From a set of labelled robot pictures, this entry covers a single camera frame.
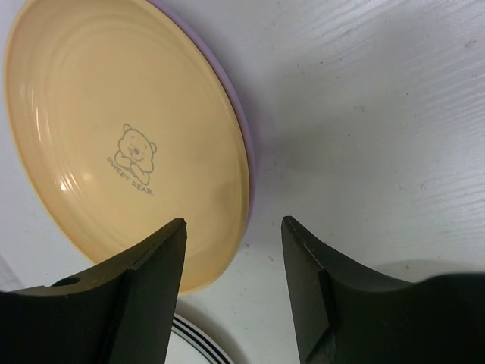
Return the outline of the purple plate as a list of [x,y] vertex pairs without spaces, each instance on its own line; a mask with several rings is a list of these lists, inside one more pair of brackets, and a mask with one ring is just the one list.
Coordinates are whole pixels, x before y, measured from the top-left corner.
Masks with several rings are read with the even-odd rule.
[[220,63],[219,57],[213,53],[214,49],[207,44],[205,39],[201,37],[197,31],[194,30],[189,23],[187,23],[176,11],[171,9],[163,1],[149,1],[149,3],[154,5],[160,12],[172,20],[191,39],[198,50],[203,54],[206,61],[210,64],[212,70],[217,75],[224,92],[227,94],[227,98],[230,101],[230,105],[237,119],[239,131],[242,135],[246,153],[246,161],[249,169],[249,209],[246,220],[247,228],[250,224],[255,202],[255,188],[258,172],[258,150],[255,147],[253,138],[254,133],[252,132],[251,125],[246,117],[245,109],[241,103],[238,92],[236,91],[224,66]]

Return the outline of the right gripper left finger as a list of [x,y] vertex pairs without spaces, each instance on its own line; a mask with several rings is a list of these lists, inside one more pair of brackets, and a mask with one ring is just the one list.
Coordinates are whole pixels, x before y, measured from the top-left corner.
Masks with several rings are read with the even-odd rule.
[[3,363],[163,363],[186,251],[175,218],[50,287],[1,294]]

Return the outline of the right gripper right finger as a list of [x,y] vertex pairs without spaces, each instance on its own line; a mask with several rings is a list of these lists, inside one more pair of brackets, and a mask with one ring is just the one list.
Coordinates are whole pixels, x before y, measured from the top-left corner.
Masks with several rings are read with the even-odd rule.
[[302,363],[482,363],[484,276],[411,283],[370,269],[282,220],[286,280]]

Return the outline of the beige plate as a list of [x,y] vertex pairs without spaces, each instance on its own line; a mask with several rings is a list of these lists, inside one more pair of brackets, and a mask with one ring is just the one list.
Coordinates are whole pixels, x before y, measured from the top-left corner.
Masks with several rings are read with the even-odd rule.
[[191,39],[147,1],[28,1],[5,47],[8,123],[45,209],[91,261],[186,221],[180,293],[216,281],[246,230],[234,111]]

